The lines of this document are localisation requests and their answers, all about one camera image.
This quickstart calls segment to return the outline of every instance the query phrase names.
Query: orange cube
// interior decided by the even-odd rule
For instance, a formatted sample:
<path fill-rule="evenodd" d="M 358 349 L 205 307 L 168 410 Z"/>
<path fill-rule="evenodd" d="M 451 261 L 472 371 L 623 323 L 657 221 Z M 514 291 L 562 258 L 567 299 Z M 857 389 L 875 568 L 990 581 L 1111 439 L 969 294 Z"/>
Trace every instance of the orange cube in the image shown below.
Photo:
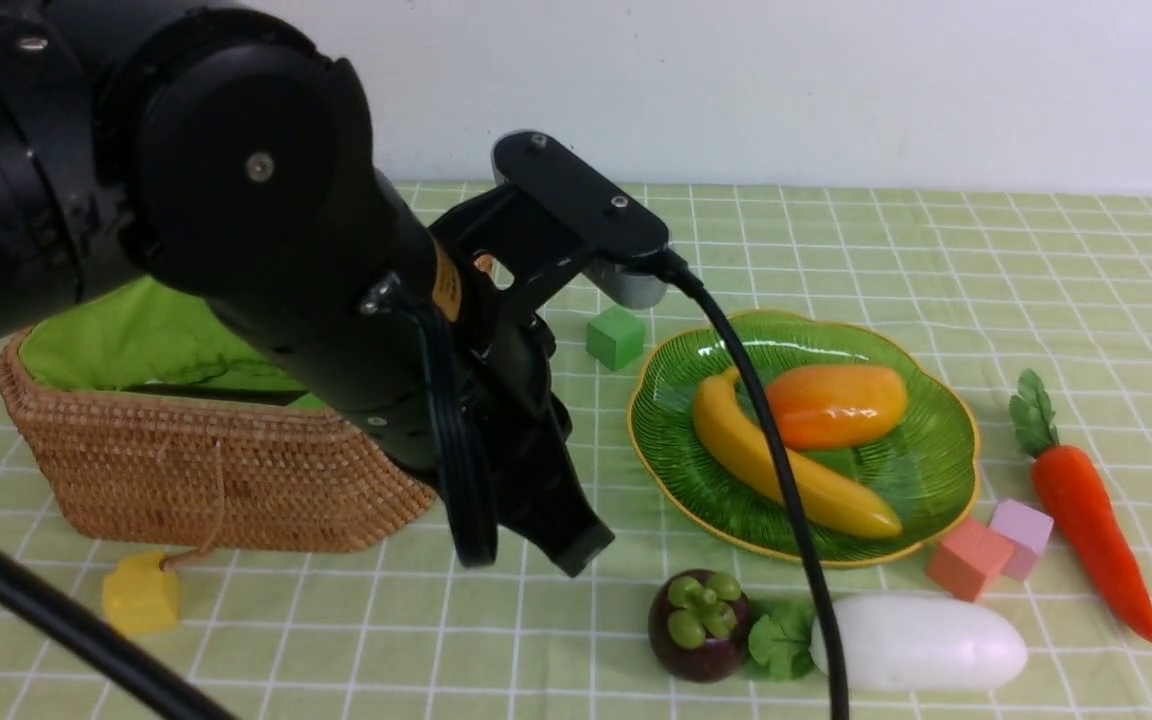
<path fill-rule="evenodd" d="M 968 518 L 941 541 L 927 576 L 960 600 L 975 602 L 1000 577 L 1013 552 L 1009 539 Z"/>

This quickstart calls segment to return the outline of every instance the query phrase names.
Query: green fabric lining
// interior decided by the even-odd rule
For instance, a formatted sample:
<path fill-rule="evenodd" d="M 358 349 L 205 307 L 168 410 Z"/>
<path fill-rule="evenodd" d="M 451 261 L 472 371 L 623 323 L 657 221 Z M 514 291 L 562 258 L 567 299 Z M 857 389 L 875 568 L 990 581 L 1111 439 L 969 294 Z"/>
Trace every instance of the green fabric lining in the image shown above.
<path fill-rule="evenodd" d="M 38 323 L 20 343 L 33 381 L 63 391 L 146 382 L 218 389 L 303 389 L 229 332 L 197 297 L 146 278 Z"/>

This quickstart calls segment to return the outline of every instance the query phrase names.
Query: toy carrot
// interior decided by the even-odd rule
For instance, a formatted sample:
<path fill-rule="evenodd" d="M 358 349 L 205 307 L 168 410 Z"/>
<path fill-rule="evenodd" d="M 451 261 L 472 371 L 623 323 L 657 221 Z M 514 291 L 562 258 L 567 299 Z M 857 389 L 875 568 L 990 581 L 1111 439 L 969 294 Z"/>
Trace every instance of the toy carrot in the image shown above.
<path fill-rule="evenodd" d="M 1114 615 L 1152 642 L 1152 600 L 1111 495 L 1087 453 L 1061 444 L 1051 396 L 1033 370 L 1020 374 L 1018 393 L 1007 409 L 1021 448 L 1034 460 L 1029 477 L 1056 530 L 1074 546 Z"/>

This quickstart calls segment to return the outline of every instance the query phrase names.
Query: toy vegetable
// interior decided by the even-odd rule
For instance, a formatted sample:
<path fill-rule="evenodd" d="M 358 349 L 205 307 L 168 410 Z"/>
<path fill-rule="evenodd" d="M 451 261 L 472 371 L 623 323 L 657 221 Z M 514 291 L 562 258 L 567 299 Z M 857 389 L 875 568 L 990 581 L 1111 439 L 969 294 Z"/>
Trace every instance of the toy vegetable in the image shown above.
<path fill-rule="evenodd" d="M 647 637 L 676 679 L 715 683 L 745 665 L 749 598 L 726 573 L 685 570 L 660 585 L 647 615 Z"/>
<path fill-rule="evenodd" d="M 767 400 L 791 450 L 838 450 L 877 441 L 909 409 L 905 378 L 884 365 L 803 365 L 768 382 Z"/>
<path fill-rule="evenodd" d="M 691 411 L 692 427 L 700 445 L 728 473 L 783 506 L 767 439 L 736 400 L 738 379 L 737 370 L 730 367 L 700 381 Z M 859 538 L 893 538 L 901 533 L 900 517 L 871 488 L 794 450 L 788 450 L 788 458 L 803 509 L 813 523 Z"/>
<path fill-rule="evenodd" d="M 988 607 L 942 596 L 854 594 L 833 602 L 847 668 L 859 692 L 986 692 L 1029 662 L 1018 630 Z M 810 602 L 786 602 L 755 623 L 749 652 L 772 679 L 828 674 Z"/>
<path fill-rule="evenodd" d="M 1082 448 L 1061 444 L 1052 423 L 1051 396 L 1033 370 L 1020 374 L 1009 410 L 1021 448 L 1034 460 L 1030 468 L 1034 492 L 1056 530 L 1074 547 L 1114 615 L 1152 642 L 1152 600 L 1105 483 Z"/>

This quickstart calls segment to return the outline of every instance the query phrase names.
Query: white radish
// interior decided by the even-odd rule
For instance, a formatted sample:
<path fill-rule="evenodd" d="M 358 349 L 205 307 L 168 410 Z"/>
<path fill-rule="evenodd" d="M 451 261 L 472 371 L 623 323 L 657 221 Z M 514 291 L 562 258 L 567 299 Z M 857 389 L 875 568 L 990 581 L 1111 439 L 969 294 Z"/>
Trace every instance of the white radish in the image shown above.
<path fill-rule="evenodd" d="M 986 692 L 1025 669 L 1018 630 L 988 607 L 950 597 L 863 593 L 833 602 L 847 684 L 861 692 Z M 812 661 L 828 674 L 820 620 Z"/>

